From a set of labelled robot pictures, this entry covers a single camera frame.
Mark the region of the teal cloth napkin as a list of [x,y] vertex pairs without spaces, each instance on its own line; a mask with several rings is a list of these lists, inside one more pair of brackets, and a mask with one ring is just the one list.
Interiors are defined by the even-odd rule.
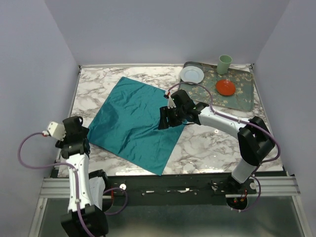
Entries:
[[155,175],[162,175],[184,125],[159,130],[164,90],[122,77],[89,125],[88,140]]

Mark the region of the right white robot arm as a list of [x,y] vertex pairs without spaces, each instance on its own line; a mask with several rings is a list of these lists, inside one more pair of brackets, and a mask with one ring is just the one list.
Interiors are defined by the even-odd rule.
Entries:
[[180,126],[187,121],[216,128],[238,140],[241,161],[227,181],[228,190],[234,194],[245,188],[245,181],[276,145],[266,124],[259,117],[246,121],[227,113],[219,113],[207,103],[195,103],[182,89],[174,93],[167,91],[164,98],[168,104],[159,109],[159,130]]

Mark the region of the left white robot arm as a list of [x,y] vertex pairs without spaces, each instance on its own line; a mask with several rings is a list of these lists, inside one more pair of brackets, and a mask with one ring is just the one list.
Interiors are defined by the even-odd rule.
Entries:
[[102,211],[102,195],[109,191],[109,182],[101,176],[92,178],[88,172],[90,146],[89,129],[83,118],[74,116],[63,120],[65,137],[56,142],[69,171],[70,198],[67,214],[61,225],[69,237],[104,237],[109,232],[106,215]]

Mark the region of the light blue small plate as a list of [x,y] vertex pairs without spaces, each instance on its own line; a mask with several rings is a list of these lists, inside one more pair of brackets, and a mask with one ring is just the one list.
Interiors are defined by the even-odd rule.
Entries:
[[200,83],[204,79],[204,72],[196,66],[187,66],[181,70],[180,79],[184,82]]

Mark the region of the red small bowl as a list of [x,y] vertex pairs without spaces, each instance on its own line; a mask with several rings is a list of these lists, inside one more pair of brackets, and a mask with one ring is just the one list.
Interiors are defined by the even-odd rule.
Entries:
[[236,91],[236,87],[233,82],[227,79],[222,79],[216,83],[216,90],[220,95],[232,96]]

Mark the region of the light green cup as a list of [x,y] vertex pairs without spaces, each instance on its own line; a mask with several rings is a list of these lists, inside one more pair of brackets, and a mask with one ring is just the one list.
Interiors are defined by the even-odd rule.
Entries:
[[218,64],[217,64],[217,73],[220,74],[220,75],[223,75],[225,74],[230,65],[232,63],[232,57],[229,56],[229,55],[221,55],[219,57],[219,61],[218,61]]

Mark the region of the aluminium frame rail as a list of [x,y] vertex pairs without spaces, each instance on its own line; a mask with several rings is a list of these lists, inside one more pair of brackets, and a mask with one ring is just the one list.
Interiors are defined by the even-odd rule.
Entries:
[[39,193],[40,198],[70,197],[70,183],[68,178],[45,178]]

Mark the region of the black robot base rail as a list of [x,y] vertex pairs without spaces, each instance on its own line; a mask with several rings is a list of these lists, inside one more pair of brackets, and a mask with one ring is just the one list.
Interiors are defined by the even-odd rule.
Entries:
[[238,184],[229,173],[110,176],[108,187],[115,205],[129,206],[226,205],[257,194],[253,179]]

